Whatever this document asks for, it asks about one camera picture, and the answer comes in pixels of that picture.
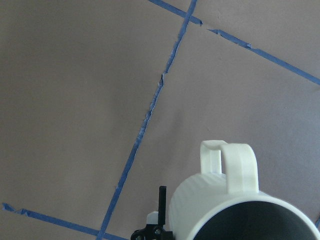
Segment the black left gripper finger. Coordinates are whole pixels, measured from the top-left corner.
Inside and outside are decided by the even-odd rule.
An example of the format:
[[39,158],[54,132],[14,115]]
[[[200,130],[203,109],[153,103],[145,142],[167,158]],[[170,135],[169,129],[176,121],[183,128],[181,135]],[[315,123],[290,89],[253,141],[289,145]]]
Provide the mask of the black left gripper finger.
[[158,225],[166,224],[167,187],[159,187],[158,195]]

